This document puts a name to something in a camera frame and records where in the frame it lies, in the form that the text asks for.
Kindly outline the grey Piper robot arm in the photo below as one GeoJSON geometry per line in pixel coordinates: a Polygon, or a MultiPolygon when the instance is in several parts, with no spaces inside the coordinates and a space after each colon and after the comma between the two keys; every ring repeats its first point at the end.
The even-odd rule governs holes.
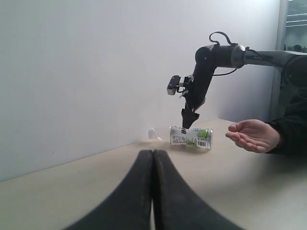
{"type": "MultiPolygon", "coordinates": [[[[191,127],[204,104],[218,67],[238,69],[246,64],[280,67],[295,86],[305,87],[307,57],[290,51],[255,51],[236,43],[213,42],[195,54],[192,75],[180,81],[173,76],[170,95],[184,87],[186,104],[182,125],[191,127]]],[[[142,150],[117,188],[94,210],[70,225],[71,230],[236,230],[232,223],[206,204],[184,181],[163,150],[142,150]]]]}

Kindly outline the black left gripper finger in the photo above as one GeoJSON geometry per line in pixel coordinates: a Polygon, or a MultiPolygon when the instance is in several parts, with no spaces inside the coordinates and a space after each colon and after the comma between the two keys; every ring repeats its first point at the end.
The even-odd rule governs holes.
{"type": "Polygon", "coordinates": [[[67,230],[149,230],[153,152],[142,150],[116,189],[67,230]]]}
{"type": "Polygon", "coordinates": [[[185,182],[164,150],[153,152],[152,199],[157,230],[240,230],[185,182]]]}
{"type": "Polygon", "coordinates": [[[191,127],[191,115],[192,112],[189,109],[182,109],[181,116],[182,116],[182,127],[191,127]]]}
{"type": "Polygon", "coordinates": [[[193,111],[189,111],[187,114],[187,129],[189,129],[195,121],[197,121],[200,117],[200,114],[195,113],[193,111]]]}

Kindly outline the dark sleeved forearm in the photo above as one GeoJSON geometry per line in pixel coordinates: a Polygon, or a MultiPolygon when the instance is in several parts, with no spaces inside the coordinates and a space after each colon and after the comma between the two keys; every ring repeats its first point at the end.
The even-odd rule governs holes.
{"type": "Polygon", "coordinates": [[[307,154],[307,91],[301,90],[294,95],[286,106],[284,115],[268,124],[281,137],[277,147],[269,154],[306,155],[307,154]]]}

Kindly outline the person's open hand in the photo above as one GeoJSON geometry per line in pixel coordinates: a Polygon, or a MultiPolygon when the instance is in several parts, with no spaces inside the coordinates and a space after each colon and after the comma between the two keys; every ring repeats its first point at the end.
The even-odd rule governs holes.
{"type": "Polygon", "coordinates": [[[231,124],[225,136],[238,147],[255,153],[267,153],[281,142],[280,134],[273,127],[257,119],[231,124]]]}

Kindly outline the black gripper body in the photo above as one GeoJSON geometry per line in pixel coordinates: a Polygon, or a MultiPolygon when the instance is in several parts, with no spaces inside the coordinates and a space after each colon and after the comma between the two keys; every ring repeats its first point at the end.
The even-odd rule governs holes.
{"type": "Polygon", "coordinates": [[[180,97],[185,98],[184,111],[196,112],[205,102],[208,90],[208,75],[196,74],[186,76],[181,83],[180,97]]]}

